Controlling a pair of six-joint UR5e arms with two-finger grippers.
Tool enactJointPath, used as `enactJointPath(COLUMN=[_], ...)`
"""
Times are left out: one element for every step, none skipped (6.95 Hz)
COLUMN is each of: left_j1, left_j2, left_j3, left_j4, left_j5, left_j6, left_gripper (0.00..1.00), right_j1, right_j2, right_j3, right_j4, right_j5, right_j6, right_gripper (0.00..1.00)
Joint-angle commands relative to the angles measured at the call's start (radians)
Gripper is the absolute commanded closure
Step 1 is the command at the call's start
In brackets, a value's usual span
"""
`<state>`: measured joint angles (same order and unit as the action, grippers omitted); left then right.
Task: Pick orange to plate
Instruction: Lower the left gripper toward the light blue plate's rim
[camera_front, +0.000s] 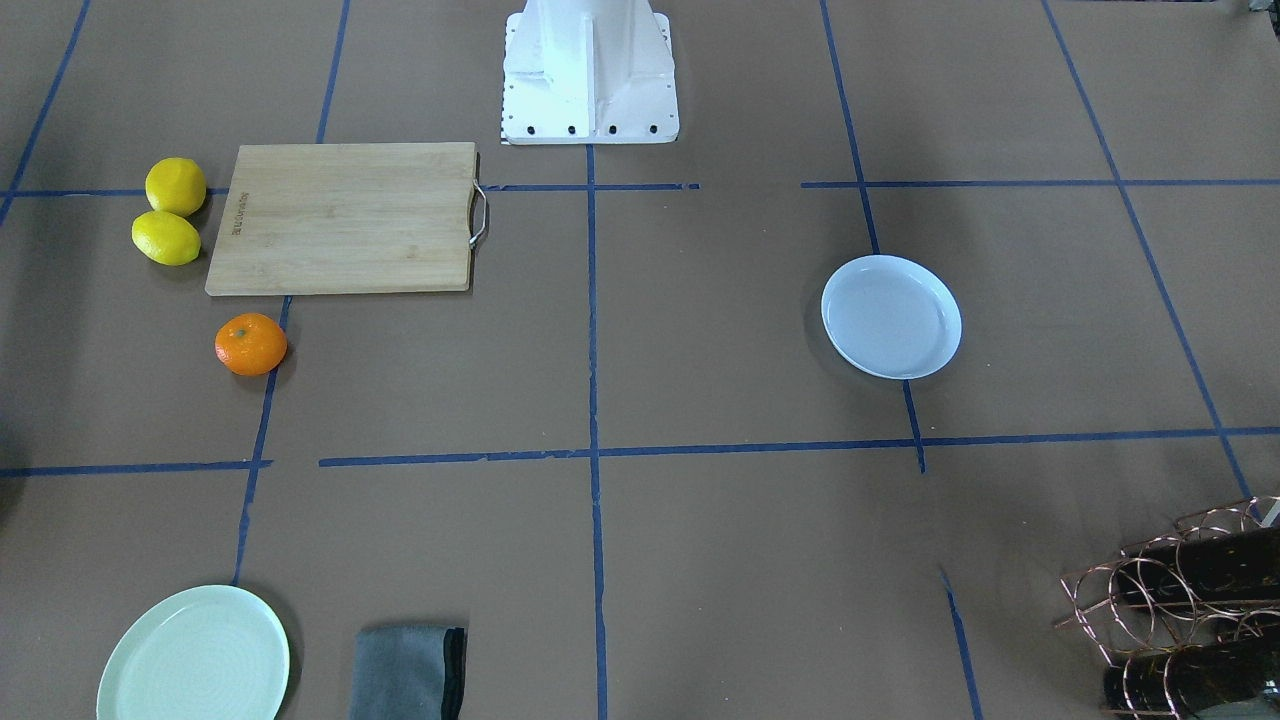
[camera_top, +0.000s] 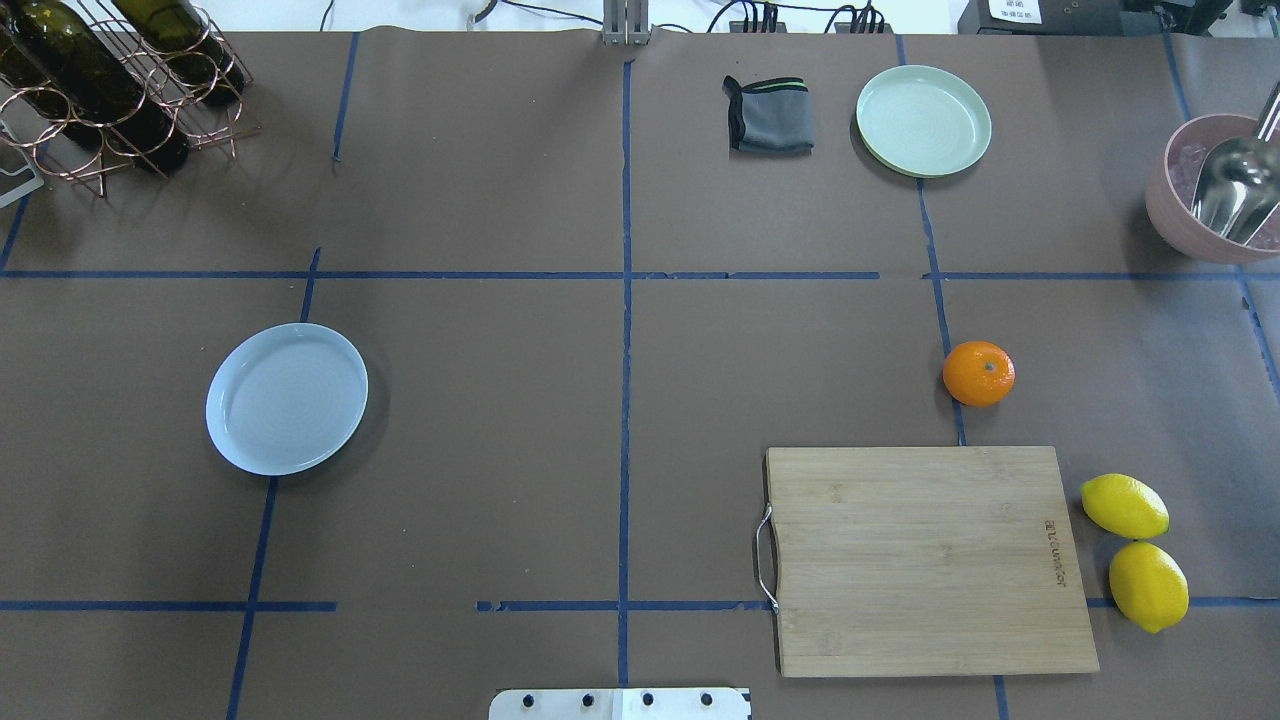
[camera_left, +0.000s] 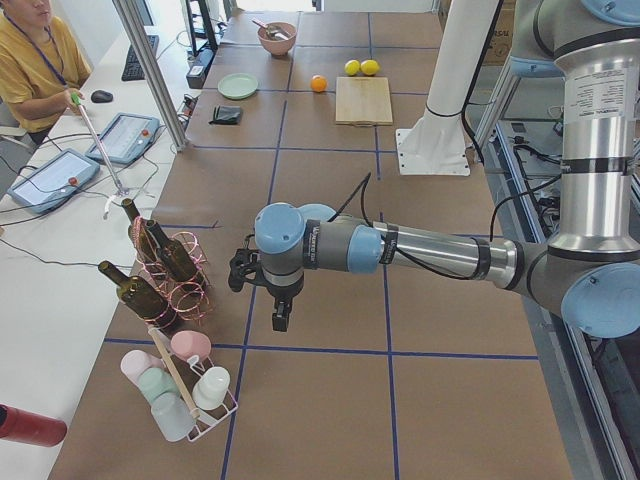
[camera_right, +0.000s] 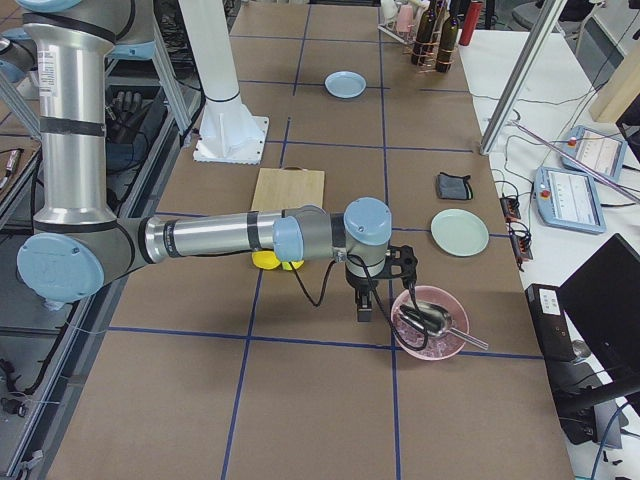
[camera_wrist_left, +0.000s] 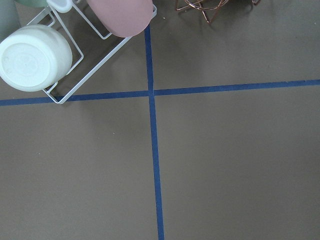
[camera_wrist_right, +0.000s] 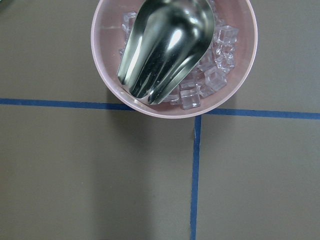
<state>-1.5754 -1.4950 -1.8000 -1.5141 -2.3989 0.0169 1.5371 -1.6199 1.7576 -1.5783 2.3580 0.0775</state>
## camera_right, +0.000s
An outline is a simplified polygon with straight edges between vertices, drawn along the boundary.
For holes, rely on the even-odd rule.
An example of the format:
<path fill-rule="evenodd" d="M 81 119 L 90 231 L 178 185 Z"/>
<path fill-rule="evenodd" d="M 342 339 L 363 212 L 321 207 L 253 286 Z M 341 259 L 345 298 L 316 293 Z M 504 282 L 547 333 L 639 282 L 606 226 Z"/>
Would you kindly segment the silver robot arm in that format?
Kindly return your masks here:
<path fill-rule="evenodd" d="M 359 313 L 381 280 L 417 283 L 411 248 L 390 243 L 392 216 L 375 198 L 330 214 L 317 206 L 196 219 L 118 218 L 106 195 L 105 59 L 117 47 L 150 49 L 149 1 L 25 1 L 37 47 L 44 204 L 17 254 L 25 284 L 72 303 L 168 258 L 272 251 L 282 262 L 343 263 Z"/>

